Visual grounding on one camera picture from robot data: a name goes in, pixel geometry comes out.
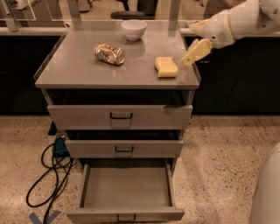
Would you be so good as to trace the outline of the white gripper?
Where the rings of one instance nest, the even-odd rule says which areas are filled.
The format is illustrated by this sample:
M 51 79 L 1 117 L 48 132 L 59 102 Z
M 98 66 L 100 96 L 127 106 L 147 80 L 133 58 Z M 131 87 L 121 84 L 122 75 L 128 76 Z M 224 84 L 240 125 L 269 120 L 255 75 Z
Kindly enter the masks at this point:
M 209 19 L 196 21 L 189 26 L 192 33 L 203 39 L 197 38 L 190 44 L 182 62 L 190 66 L 211 53 L 213 48 L 221 49 L 231 46 L 235 42 L 230 28 L 230 12 L 223 10 Z

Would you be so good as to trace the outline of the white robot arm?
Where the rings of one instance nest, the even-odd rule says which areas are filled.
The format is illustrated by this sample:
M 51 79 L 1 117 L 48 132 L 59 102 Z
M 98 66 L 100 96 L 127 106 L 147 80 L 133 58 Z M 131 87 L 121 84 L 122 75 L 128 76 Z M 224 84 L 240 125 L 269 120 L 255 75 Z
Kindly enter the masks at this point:
M 272 34 L 280 29 L 280 0 L 246 0 L 189 26 L 201 37 L 187 48 L 181 61 L 190 66 L 215 49 L 238 39 Z M 269 152 L 259 171 L 249 224 L 280 224 L 280 143 Z

